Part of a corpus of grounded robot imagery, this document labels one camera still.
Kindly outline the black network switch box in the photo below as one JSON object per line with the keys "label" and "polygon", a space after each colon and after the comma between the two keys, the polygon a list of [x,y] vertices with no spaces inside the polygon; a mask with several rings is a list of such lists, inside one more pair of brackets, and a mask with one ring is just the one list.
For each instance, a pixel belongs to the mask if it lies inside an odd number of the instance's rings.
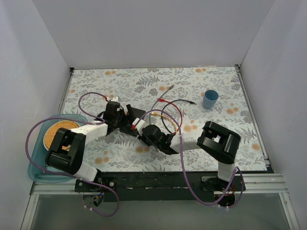
{"label": "black network switch box", "polygon": [[[134,108],[134,107],[132,107],[132,108],[133,108],[133,111],[134,111],[135,118],[140,118],[145,113],[144,110]],[[124,118],[127,117],[126,114],[127,114],[127,112],[124,114],[124,116],[121,120],[119,130],[120,130],[121,133],[128,134],[128,135],[136,137],[136,136],[138,136],[137,130],[133,130],[132,126],[124,126],[123,125]]]}

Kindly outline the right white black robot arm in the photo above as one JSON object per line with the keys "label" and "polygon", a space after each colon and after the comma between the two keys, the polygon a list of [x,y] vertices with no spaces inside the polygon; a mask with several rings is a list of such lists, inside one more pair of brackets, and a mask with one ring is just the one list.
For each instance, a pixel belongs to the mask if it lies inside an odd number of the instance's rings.
{"label": "right white black robot arm", "polygon": [[149,125],[138,118],[132,123],[132,129],[138,132],[138,139],[148,146],[157,147],[166,155],[186,150],[204,150],[218,161],[218,187],[226,191],[235,184],[232,173],[241,141],[236,132],[207,121],[203,128],[188,133],[165,134],[158,126]]}

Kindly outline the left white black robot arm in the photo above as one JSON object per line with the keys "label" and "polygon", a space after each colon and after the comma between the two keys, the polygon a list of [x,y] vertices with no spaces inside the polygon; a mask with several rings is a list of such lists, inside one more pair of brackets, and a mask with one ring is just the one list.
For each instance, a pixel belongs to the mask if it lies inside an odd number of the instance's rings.
{"label": "left white black robot arm", "polygon": [[97,177],[98,170],[83,161],[85,146],[116,129],[130,132],[135,118],[131,105],[127,105],[125,113],[119,102],[108,102],[106,110],[95,116],[93,122],[79,128],[59,128],[56,131],[45,158],[46,165],[86,180],[85,185],[90,191],[98,191],[102,180]]}

